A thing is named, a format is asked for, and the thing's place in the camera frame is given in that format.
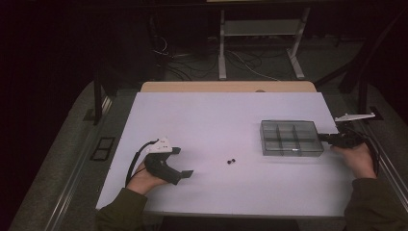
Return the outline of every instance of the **dark background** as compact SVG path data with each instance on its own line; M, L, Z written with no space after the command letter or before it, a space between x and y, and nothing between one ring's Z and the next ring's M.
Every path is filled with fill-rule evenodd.
M219 15L215 11L99 15L84 14L77 6L71 1L0 2L0 230L9 227L72 104L95 73L106 92L115 95L119 88L161 80L162 70L156 64L162 61L151 52L158 45L154 35L189 48L205 47L207 37L217 35ZM380 3L312 8L305 37L365 38L386 10ZM401 44L408 40L407 22L406 13L367 72L406 121L408 46Z

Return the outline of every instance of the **gray floor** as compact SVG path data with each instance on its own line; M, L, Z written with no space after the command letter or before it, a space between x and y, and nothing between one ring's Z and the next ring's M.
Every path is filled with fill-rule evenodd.
M308 81L316 81L341 65L350 61L361 47L361 42L341 43L338 47L335 38L311 38L302 41L298 51L298 61ZM290 60L285 49L291 45L287 38L267 38L246 41L229 40L227 46L227 81L256 80L271 81L268 77L279 80L295 80ZM190 54L179 49L168 64L170 70L165 81L216 81L217 50L209 46L206 56ZM240 63L261 73L255 74ZM356 110L355 92L342 95L337 86L341 77L335 79L318 91L323 93L332 116L353 114ZM90 84L79 95L67 117L60 134L51 147L46 160L28 192L11 230L91 230L95 214L95 205L103 186L115 148L126 122L137 90L120 90L112 102L107 102L106 112L98 125L84 120L93 104L93 85ZM408 150L407 125L387 104L375 89L369 90L369 106L375 106L384 120L371 121L369 129L380 141L390 160L401 176L402 183L408 180L408 162L405 153ZM113 151L106 162L90 161L100 138L115 138ZM146 224L153 230L160 225L161 218L146 216ZM298 219L301 231L343 230L342 218L307 218Z

